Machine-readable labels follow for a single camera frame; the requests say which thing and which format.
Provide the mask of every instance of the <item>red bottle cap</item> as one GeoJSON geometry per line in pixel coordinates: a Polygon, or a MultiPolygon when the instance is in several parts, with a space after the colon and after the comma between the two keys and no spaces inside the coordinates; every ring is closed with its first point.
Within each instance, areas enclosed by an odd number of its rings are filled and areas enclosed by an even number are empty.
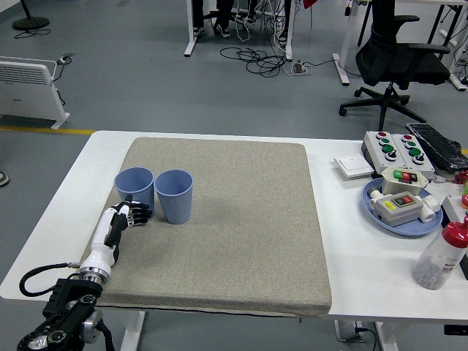
{"type": "Polygon", "coordinates": [[[464,218],[463,223],[451,222],[442,231],[445,241],[459,249],[468,247],[468,216],[464,218]]]}

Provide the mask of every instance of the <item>gray felt pad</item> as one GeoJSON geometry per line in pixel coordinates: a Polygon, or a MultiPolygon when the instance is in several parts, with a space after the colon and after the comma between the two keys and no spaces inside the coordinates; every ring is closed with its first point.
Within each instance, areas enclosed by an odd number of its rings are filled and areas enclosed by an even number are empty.
{"type": "MultiPolygon", "coordinates": [[[[195,180],[192,217],[156,214],[122,234],[100,306],[317,316],[331,291],[305,148],[292,143],[142,137],[121,169],[195,180]]],[[[119,203],[110,192],[106,209],[119,203]]]]}

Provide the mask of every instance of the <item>yellow label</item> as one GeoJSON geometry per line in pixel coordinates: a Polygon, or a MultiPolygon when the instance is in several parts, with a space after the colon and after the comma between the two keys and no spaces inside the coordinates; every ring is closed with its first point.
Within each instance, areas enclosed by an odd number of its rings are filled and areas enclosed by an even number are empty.
{"type": "Polygon", "coordinates": [[[396,207],[392,205],[390,201],[384,201],[383,202],[385,206],[387,206],[390,210],[396,210],[396,207]]]}

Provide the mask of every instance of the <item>shoe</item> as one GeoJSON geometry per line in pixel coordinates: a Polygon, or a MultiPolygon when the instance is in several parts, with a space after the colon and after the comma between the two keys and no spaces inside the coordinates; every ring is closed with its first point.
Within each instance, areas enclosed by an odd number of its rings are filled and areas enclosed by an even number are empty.
{"type": "Polygon", "coordinates": [[[8,175],[0,171],[0,186],[7,185],[9,181],[8,175]]]}
{"type": "Polygon", "coordinates": [[[285,29],[281,35],[278,37],[278,43],[281,46],[285,46],[287,44],[287,29],[285,29]]]}
{"type": "Polygon", "coordinates": [[[258,17],[256,15],[245,15],[244,13],[238,13],[235,16],[235,22],[239,24],[252,24],[254,25],[258,17]]]}
{"type": "Polygon", "coordinates": [[[255,24],[257,22],[258,17],[256,15],[248,15],[247,16],[247,23],[255,24]]]}
{"type": "Polygon", "coordinates": [[[198,37],[205,31],[205,27],[193,27],[193,36],[198,37]]]}
{"type": "Polygon", "coordinates": [[[220,24],[218,24],[216,27],[213,27],[214,30],[214,35],[218,35],[221,33],[223,38],[229,38],[231,36],[231,33],[229,31],[229,28],[222,28],[220,24]]]}

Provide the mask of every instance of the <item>white table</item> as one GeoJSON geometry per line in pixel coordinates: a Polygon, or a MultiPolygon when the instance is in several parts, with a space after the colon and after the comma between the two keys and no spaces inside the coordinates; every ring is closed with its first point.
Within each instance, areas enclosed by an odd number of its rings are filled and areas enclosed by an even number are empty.
{"type": "MultiPolygon", "coordinates": [[[[215,0],[205,0],[207,2],[207,5],[205,8],[209,8],[210,10],[216,9],[216,1],[215,0]]],[[[287,36],[287,43],[286,46],[284,47],[284,51],[286,54],[286,58],[288,61],[291,61],[293,59],[293,49],[291,48],[291,42],[293,38],[293,29],[294,29],[294,17],[295,17],[295,2],[291,1],[291,11],[290,11],[290,30],[289,34],[287,36]]],[[[195,44],[197,44],[197,37],[193,34],[193,14],[192,14],[192,0],[187,0],[187,18],[189,21],[189,44],[187,45],[187,48],[185,49],[184,56],[185,57],[190,57],[192,55],[192,51],[195,49],[195,44]]],[[[238,24],[237,25],[239,30],[242,31],[242,25],[238,24]]]]}
{"type": "MultiPolygon", "coordinates": [[[[371,0],[360,0],[360,3],[367,3],[371,0]]],[[[468,7],[468,2],[465,0],[396,0],[399,3],[408,3],[408,4],[438,4],[438,5],[456,5],[456,6],[464,6],[468,7]]],[[[339,79],[343,86],[348,86],[350,84],[350,80],[347,77],[346,72],[344,71],[344,65],[346,64],[347,55],[351,45],[351,39],[353,32],[357,26],[356,18],[358,16],[358,11],[361,6],[358,3],[353,2],[351,7],[351,13],[348,17],[346,31],[344,33],[343,42],[341,44],[340,53],[334,53],[332,55],[333,61],[335,63],[336,71],[338,72],[339,79]]],[[[464,27],[467,24],[466,20],[461,21],[461,25],[459,27],[464,27]]],[[[462,50],[458,50],[455,54],[455,58],[453,57],[453,52],[462,45],[464,40],[468,36],[468,27],[461,30],[460,34],[458,35],[458,44],[456,42],[451,41],[451,44],[455,44],[454,48],[451,49],[450,54],[445,55],[443,58],[443,62],[447,66],[448,70],[450,71],[450,81],[452,84],[459,90],[459,91],[466,91],[467,87],[464,84],[461,84],[456,75],[454,75],[455,71],[455,63],[460,59],[462,50]]]]}
{"type": "MultiPolygon", "coordinates": [[[[368,218],[361,204],[361,190],[371,179],[348,180],[333,161],[336,156],[360,152],[360,140],[96,132],[2,282],[2,298],[24,303],[48,300],[48,295],[37,298],[21,295],[20,277],[38,266],[80,260],[113,185],[113,177],[119,172],[132,141],[142,136],[303,144],[309,159],[331,285],[333,302],[328,317],[385,322],[390,329],[377,324],[381,327],[380,339],[387,345],[384,350],[397,350],[393,331],[398,321],[468,323],[468,304],[459,302],[468,294],[468,281],[460,268],[437,291],[420,287],[411,276],[411,265],[442,228],[416,239],[396,237],[382,229],[368,218]],[[67,235],[65,240],[63,233],[74,235],[67,235]]],[[[427,190],[442,202],[446,195],[460,194],[461,186],[429,184],[427,190]]],[[[68,274],[67,270],[44,272],[40,278],[30,279],[29,289],[43,290],[68,274]]],[[[123,350],[136,350],[144,312],[133,313],[130,317],[133,323],[127,328],[123,350]]]]}

